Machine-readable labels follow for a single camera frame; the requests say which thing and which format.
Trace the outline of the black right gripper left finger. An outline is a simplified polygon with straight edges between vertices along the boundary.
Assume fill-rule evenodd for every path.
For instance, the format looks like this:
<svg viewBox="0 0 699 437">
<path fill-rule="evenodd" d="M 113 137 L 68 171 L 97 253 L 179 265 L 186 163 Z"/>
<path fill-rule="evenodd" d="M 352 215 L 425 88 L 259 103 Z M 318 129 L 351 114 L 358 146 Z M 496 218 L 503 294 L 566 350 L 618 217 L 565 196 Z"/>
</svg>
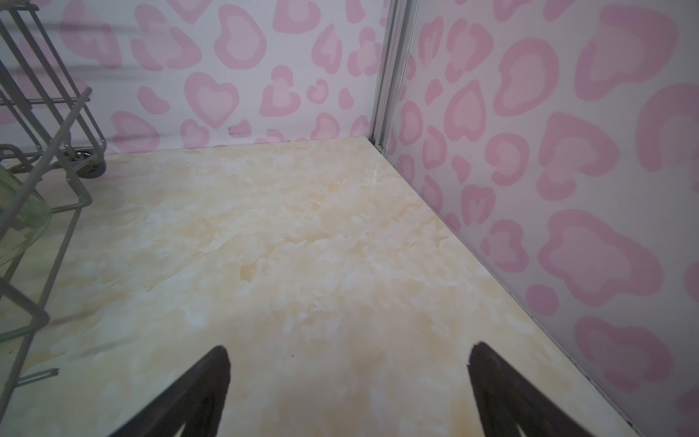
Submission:
<svg viewBox="0 0 699 437">
<path fill-rule="evenodd" d="M 215 436 L 230 383 L 225 347 L 216 346 L 114 436 Z"/>
</svg>

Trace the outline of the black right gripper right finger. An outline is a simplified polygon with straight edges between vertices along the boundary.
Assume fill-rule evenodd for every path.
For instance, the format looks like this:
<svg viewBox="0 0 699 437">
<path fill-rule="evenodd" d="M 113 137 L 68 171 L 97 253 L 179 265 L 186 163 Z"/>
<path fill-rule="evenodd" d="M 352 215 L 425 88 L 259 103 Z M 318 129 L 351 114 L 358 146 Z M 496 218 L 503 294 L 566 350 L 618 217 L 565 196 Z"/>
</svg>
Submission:
<svg viewBox="0 0 699 437">
<path fill-rule="evenodd" d="M 486 437 L 592 436 L 487 343 L 471 349 L 468 371 Z"/>
</svg>

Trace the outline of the yellow-green plastic cup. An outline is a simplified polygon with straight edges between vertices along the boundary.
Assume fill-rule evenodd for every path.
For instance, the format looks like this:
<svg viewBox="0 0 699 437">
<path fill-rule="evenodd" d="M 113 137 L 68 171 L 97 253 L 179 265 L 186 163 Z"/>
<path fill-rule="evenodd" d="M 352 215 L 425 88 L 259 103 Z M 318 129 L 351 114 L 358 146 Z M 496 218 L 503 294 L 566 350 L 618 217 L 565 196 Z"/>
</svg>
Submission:
<svg viewBox="0 0 699 437">
<path fill-rule="evenodd" d="M 1 213 L 10 206 L 22 181 L 1 168 Z M 48 228 L 52 218 L 51 207 L 34 191 L 10 222 L 10 228 L 1 238 L 1 265 L 23 254 Z"/>
</svg>

